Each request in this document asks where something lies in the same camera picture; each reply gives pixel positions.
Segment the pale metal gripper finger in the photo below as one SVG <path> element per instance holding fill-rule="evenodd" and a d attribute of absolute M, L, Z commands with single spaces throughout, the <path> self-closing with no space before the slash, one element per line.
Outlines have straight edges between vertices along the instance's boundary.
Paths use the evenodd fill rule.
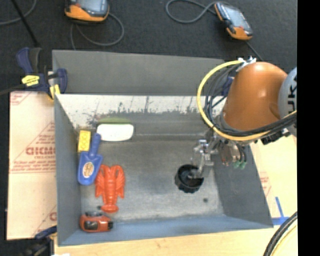
<path fill-rule="evenodd" d="M 211 153 L 205 153 L 202 156 L 201 160 L 201 175 L 203 178 L 206 178 L 209 176 L 211 170 L 213 169 L 214 166 L 214 160 L 213 156 Z"/>
<path fill-rule="evenodd" d="M 202 177 L 203 174 L 203 156 L 204 152 L 202 149 L 195 149 L 192 153 L 191 164 L 192 169 L 191 173 L 194 177 Z"/>

